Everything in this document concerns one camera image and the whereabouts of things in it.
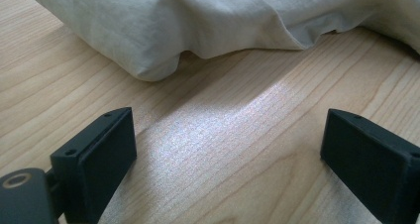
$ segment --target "round hole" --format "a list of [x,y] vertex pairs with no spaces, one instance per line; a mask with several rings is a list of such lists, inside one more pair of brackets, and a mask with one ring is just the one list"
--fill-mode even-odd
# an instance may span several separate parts
[[27,182],[31,178],[31,174],[28,172],[18,173],[6,179],[3,182],[4,188],[14,188]]
[[66,151],[65,155],[66,156],[71,156],[71,155],[74,155],[76,152],[77,152],[77,150],[71,149],[71,150]]

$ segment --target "crumpled fabric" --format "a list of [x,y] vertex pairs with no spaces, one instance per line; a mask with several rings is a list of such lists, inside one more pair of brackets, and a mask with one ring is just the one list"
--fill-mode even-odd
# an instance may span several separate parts
[[176,71],[180,53],[304,50],[364,26],[420,53],[420,0],[36,0],[134,77]]

